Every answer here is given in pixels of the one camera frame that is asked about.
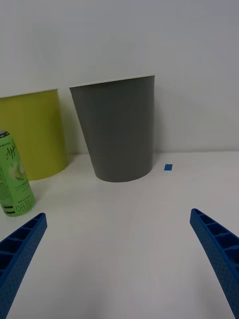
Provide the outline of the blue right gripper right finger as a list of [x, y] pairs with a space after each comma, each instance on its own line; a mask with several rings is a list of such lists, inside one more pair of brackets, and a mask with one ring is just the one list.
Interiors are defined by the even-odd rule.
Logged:
[[239, 317], [239, 238], [198, 209], [190, 224], [223, 289], [235, 318]]

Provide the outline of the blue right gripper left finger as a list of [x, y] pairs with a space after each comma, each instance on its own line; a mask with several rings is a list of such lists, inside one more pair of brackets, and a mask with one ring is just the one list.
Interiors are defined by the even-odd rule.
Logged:
[[7, 317], [46, 229], [42, 212], [0, 242], [0, 318]]

